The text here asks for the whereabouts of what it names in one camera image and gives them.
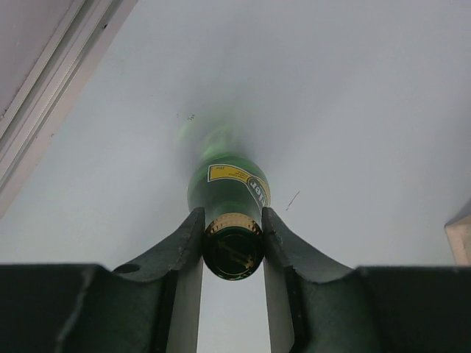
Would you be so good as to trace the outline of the beige canvas tote bag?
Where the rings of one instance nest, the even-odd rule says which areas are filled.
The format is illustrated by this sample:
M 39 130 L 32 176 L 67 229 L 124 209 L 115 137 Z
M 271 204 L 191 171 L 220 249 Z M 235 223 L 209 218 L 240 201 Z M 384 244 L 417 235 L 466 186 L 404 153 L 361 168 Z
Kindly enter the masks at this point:
M 456 264 L 470 266 L 470 215 L 447 224 L 445 233 Z

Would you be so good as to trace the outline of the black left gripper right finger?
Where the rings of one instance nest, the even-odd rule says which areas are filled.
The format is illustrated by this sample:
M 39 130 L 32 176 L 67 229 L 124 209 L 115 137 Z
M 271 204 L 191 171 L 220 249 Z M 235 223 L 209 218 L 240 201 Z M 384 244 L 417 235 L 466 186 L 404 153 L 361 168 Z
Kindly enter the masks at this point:
M 470 269 L 349 268 L 262 212 L 273 352 L 468 352 Z

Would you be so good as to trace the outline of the green glass bottle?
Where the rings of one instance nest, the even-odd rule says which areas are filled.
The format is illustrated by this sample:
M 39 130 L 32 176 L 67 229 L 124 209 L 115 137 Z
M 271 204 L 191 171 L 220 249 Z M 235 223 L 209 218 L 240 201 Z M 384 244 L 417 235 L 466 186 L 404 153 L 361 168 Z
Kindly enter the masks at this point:
M 238 281 L 256 272 L 264 257 L 262 210 L 270 206 L 268 179 L 247 157 L 220 153 L 204 159 L 192 175 L 188 208 L 202 207 L 202 256 L 218 277 Z

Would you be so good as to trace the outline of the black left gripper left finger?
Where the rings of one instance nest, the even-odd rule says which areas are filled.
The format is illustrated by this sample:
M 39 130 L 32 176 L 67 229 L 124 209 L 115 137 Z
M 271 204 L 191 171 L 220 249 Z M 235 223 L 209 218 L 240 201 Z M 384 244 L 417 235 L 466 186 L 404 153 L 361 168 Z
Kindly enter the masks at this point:
M 198 207 L 170 236 L 110 271 L 1 267 L 3 352 L 195 352 L 202 288 Z

